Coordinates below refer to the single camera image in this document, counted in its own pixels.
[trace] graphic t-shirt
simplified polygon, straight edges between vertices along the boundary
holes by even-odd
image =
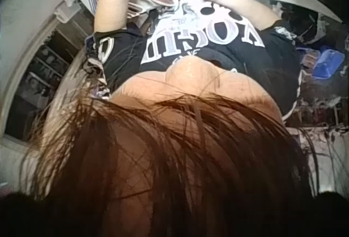
[[[259,31],[247,18],[218,4],[180,0],[178,9],[159,11],[147,36],[128,25],[96,33],[95,41],[111,91],[139,72],[164,72],[183,56],[195,55],[256,80],[287,118],[300,85],[300,62],[293,45],[296,36],[288,28],[280,20]]]

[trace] clutter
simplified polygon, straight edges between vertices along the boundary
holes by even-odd
[[[312,71],[314,79],[329,79],[343,63],[345,55],[337,50],[326,49],[321,53]]]
[[[310,48],[297,48],[301,65],[306,75],[314,79],[329,79],[343,63],[345,55],[340,51],[322,47],[321,51]]]

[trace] blue object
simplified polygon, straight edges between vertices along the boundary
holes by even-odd
[[[344,59],[345,55],[337,50],[324,50],[314,66],[312,77],[320,80],[329,79],[343,63]]]

